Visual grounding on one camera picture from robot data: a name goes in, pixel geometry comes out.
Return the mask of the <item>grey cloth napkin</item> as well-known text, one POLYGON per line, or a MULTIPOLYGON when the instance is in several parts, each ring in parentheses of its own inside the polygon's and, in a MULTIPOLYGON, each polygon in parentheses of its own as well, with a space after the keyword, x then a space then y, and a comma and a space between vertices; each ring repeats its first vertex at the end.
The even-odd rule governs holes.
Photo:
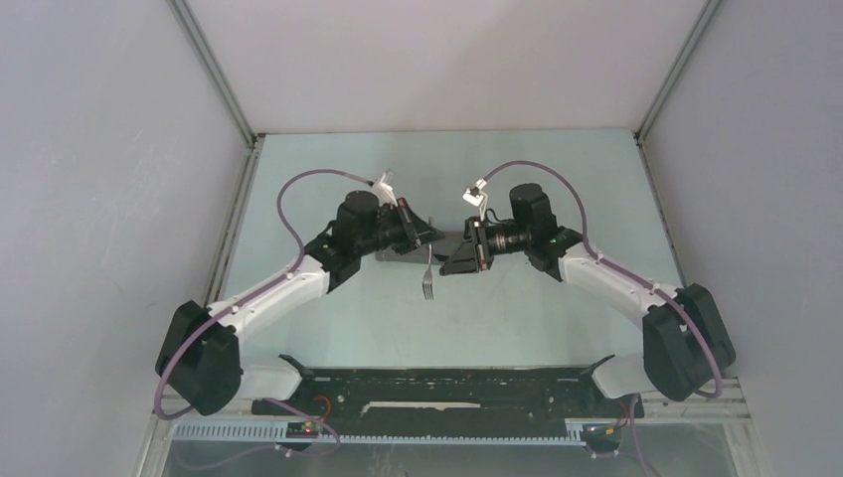
POLYGON ((413 263, 427 265, 428 248, 431 247, 431 263, 434 266, 439 266, 440 264, 447 261, 447 259, 459 247, 462 240, 462 232, 448 231, 444 233, 444 238, 436 240, 429 244, 425 244, 421 248, 414 249, 406 254, 398 254, 391 248, 378 251, 375 253, 375 260, 380 262, 413 263))

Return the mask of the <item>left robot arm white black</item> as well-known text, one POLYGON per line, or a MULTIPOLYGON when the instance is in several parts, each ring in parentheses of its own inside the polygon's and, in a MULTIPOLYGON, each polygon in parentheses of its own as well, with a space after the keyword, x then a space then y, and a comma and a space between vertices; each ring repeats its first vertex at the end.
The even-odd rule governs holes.
POLYGON ((383 204, 370 192, 348 194, 335 219, 288 266, 227 300, 188 301, 176 309, 155 363, 156 391, 171 388, 201 415, 239 398, 274 398, 290 413, 307 411, 314 401, 310 372, 288 355, 245 358, 246 344, 341 286, 363 257, 387 248, 407 254, 443 237, 403 198, 383 204))

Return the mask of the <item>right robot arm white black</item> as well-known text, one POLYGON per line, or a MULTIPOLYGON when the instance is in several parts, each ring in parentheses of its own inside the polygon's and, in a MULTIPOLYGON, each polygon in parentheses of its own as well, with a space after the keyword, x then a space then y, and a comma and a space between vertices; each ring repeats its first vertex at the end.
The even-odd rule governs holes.
POLYGON ((712 293, 702 285, 662 285, 635 279, 589 253, 581 233, 558 225, 543 189, 522 184, 509 193, 512 218, 465 221, 458 248, 442 276, 487 271, 496 256, 522 252, 538 271, 600 298, 642 333, 642 350, 610 355, 589 367, 578 389, 584 411, 603 415, 619 398, 658 391, 682 401, 736 360, 736 351, 712 293))

